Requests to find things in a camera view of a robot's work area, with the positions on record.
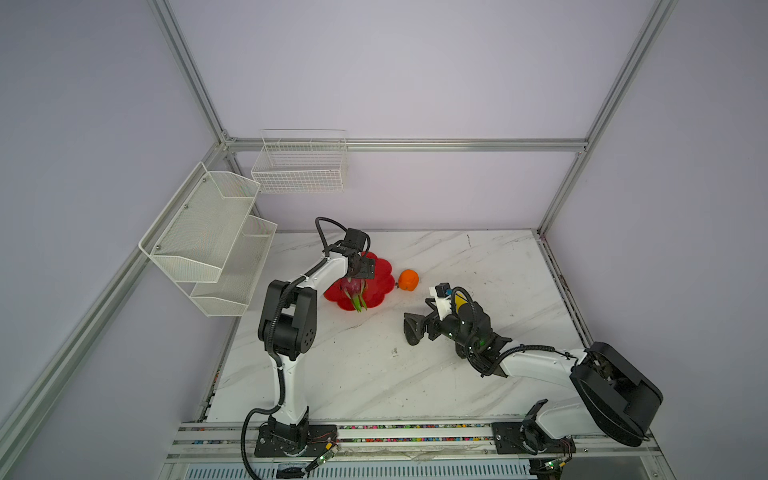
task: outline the metal bar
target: metal bar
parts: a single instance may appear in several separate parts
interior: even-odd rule
[[[181,33],[181,28],[179,27],[174,10],[170,6],[170,2],[168,0],[147,0],[147,2],[157,19],[157,23],[160,25],[160,30],[162,30],[165,36],[165,40],[176,59],[184,80],[189,85],[190,90],[192,90],[194,100],[200,108],[208,127],[214,133],[214,136],[218,138],[219,142],[225,141],[227,139],[227,132],[221,125],[221,120],[219,120],[200,72],[197,70],[194,59],[192,59],[192,54]]]
[[[663,455],[653,457],[642,457],[645,473],[651,480],[675,480],[672,468],[670,468],[667,459]]]
[[[621,101],[627,94],[627,90],[630,85],[632,85],[632,81],[637,76],[637,71],[643,63],[643,60],[647,57],[651,46],[661,33],[664,24],[667,23],[676,4],[677,0],[657,0],[650,15],[648,15],[645,25],[627,56],[627,60],[624,61],[624,65],[621,67],[619,75],[616,77],[611,90],[608,92],[608,96],[605,98],[602,108],[594,119],[592,127],[589,130],[589,135],[587,136],[588,145],[586,150],[583,153],[576,153],[571,168],[566,173],[558,192],[552,199],[552,202],[541,221],[541,225],[538,229],[542,234],[546,234],[551,228],[555,217],[558,215],[560,209],[568,198],[568,195],[573,190],[576,180],[578,180],[581,172],[584,171],[584,167],[587,166],[587,162],[589,161],[592,152],[594,152],[603,133],[605,133],[605,130],[610,124]]]
[[[204,163],[210,166],[219,159],[222,152],[223,144],[215,144],[208,151]],[[193,182],[194,185],[197,179],[188,178],[187,182]],[[163,210],[161,216],[166,218],[166,222],[172,218],[178,208],[177,204],[184,200],[185,191],[184,187],[179,189]],[[0,480],[8,477],[35,440],[67,385],[133,292],[148,263],[149,259],[139,248],[134,248],[16,410],[0,427]]]
[[[291,139],[292,141],[309,141]],[[230,151],[259,151],[261,138],[231,138],[226,141]],[[348,151],[583,151],[583,138],[347,138]]]
[[[552,275],[554,284],[558,288],[560,296],[565,303],[565,308],[568,309],[568,313],[571,315],[571,321],[574,323],[576,333],[578,333],[582,345],[589,347],[592,345],[594,340],[592,339],[592,335],[589,333],[589,329],[587,328],[587,323],[584,321],[584,317],[581,315],[578,306],[576,306],[576,301],[574,300],[573,294],[571,293],[571,289],[568,288],[568,284],[565,282],[563,273],[560,271],[560,267],[554,259],[552,250],[549,248],[549,244],[543,236],[534,232],[534,237],[536,238],[536,243],[538,243],[539,250],[541,250],[541,255],[544,257],[544,261],[547,264],[549,273]]]

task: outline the white mesh shelf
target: white mesh shelf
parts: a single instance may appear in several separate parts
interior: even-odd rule
[[[250,178],[205,170],[145,253],[174,282],[217,282],[258,190]]]
[[[264,146],[251,175],[265,194],[344,191],[343,130],[262,130]]]
[[[258,190],[250,178],[198,164],[166,207],[172,220],[161,214],[139,243],[207,316],[248,309],[277,229],[250,214]]]
[[[216,283],[197,283],[190,298],[208,316],[241,316],[248,310],[277,225],[249,215]]]

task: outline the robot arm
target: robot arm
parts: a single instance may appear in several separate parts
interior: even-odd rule
[[[328,245],[319,226],[321,220],[335,223],[345,230],[343,240]],[[303,353],[315,341],[317,332],[317,296],[343,277],[372,279],[376,262],[365,257],[370,237],[361,230],[345,228],[334,220],[319,217],[317,225],[323,241],[323,257],[293,282],[274,280],[264,299],[259,323],[259,340],[269,353],[274,371],[274,391],[279,393],[277,405],[268,414],[266,429],[270,441],[279,444],[287,454],[301,453],[309,431],[309,406],[304,386]],[[295,306],[292,313],[284,310]]]
[[[503,435],[508,441],[534,455],[568,435],[603,432],[625,445],[642,443],[663,396],[610,345],[595,342],[576,353],[520,345],[502,352],[511,339],[494,333],[490,317],[466,290],[441,283],[429,292],[429,315],[405,314],[409,344],[417,345],[425,333],[430,340],[443,335],[482,376],[525,376],[578,393],[561,402],[537,402],[519,427]]]

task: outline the orange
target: orange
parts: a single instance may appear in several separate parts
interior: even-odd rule
[[[403,270],[400,273],[400,278],[397,280],[397,286],[402,290],[408,290],[412,292],[416,290],[416,286],[419,285],[419,274],[413,270]]]

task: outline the vent grille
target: vent grille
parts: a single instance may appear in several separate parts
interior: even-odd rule
[[[295,463],[254,463],[260,478],[275,478],[277,469]],[[528,470],[528,460],[435,460],[431,462],[333,462],[327,463],[309,478],[439,478],[440,480],[509,480],[536,478]],[[209,478],[249,478],[242,465],[233,463],[192,464],[188,480]]]

